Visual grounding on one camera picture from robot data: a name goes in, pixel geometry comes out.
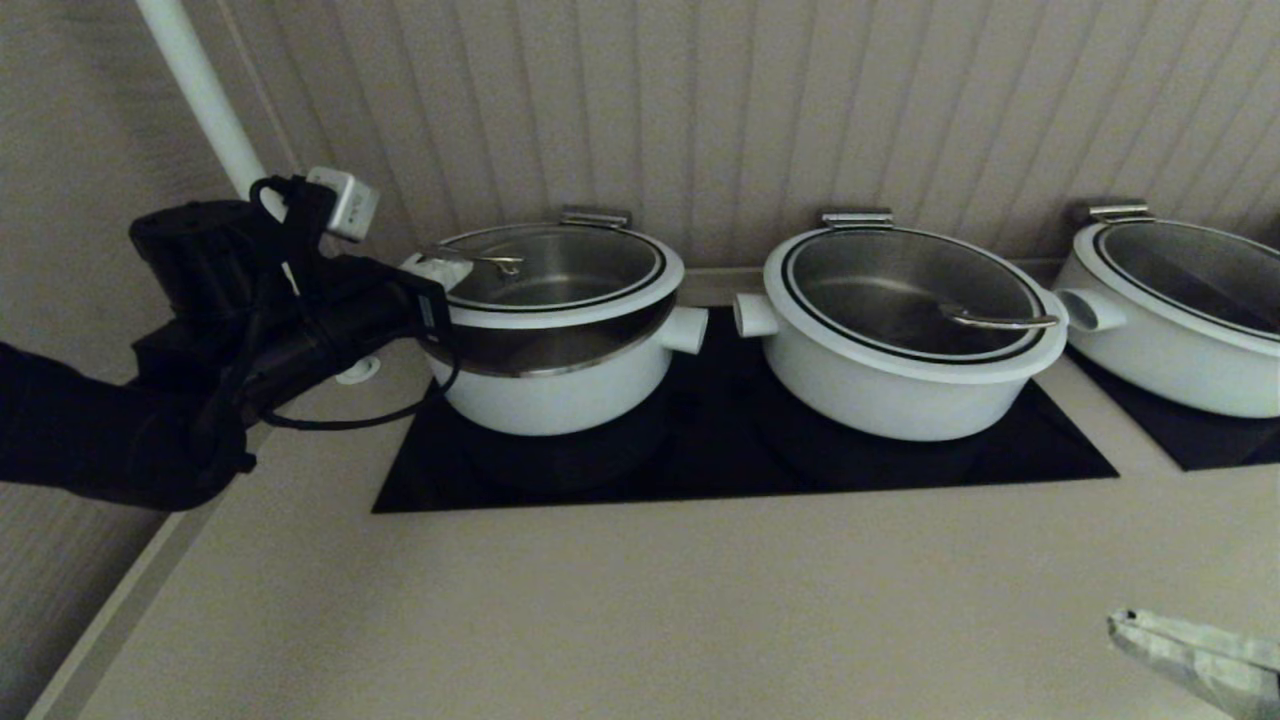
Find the white pot with steel insert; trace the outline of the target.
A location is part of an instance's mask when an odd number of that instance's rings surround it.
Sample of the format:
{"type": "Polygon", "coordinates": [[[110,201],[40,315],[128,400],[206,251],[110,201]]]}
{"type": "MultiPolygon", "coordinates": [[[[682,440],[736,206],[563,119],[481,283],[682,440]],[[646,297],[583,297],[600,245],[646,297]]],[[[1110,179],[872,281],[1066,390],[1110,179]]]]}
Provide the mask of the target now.
{"type": "Polygon", "coordinates": [[[1053,283],[1070,346],[1106,372],[1188,407],[1280,418],[1280,343],[1229,340],[1180,310],[1155,311],[1071,255],[1053,283]]]}
{"type": "Polygon", "coordinates": [[[1066,329],[1056,325],[1027,352],[996,363],[931,364],[837,350],[805,334],[763,293],[737,295],[733,322],[740,337],[760,340],[772,374],[809,409],[855,430],[913,442],[991,428],[1066,346],[1066,329]]]}
{"type": "Polygon", "coordinates": [[[630,413],[666,378],[676,354],[701,350],[710,313],[669,296],[608,320],[538,331],[458,325],[458,373],[422,342],[445,401],[467,420],[512,436],[562,436],[630,413]]]}

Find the right white pot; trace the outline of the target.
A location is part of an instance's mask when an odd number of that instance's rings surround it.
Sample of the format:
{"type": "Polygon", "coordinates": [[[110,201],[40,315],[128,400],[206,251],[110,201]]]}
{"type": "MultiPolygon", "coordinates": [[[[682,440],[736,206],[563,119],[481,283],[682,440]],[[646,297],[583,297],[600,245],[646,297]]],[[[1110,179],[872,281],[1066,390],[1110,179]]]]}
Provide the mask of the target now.
{"type": "Polygon", "coordinates": [[[1071,259],[1106,290],[1189,331],[1280,357],[1280,250],[1170,220],[1098,222],[1071,259]]]}

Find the white metal pole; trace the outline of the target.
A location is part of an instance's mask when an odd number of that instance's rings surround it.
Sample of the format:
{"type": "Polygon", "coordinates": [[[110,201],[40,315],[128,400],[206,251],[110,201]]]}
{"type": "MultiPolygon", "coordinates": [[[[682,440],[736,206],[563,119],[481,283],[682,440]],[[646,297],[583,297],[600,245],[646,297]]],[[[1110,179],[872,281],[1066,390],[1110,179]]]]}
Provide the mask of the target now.
{"type": "Polygon", "coordinates": [[[180,0],[134,0],[166,67],[241,199],[268,176],[180,0]]]}

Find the wide black glass cooktop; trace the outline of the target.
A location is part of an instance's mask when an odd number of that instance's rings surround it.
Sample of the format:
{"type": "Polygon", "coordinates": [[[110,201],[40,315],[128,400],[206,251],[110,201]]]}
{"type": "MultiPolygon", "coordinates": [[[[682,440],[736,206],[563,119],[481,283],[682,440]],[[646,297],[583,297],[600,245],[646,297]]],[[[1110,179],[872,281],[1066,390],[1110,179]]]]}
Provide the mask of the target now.
{"type": "Polygon", "coordinates": [[[375,514],[937,489],[1115,478],[1117,470],[1037,384],[991,428],[911,442],[844,427],[792,396],[710,313],[634,410],[572,434],[489,430],[439,404],[410,427],[375,514]]]}

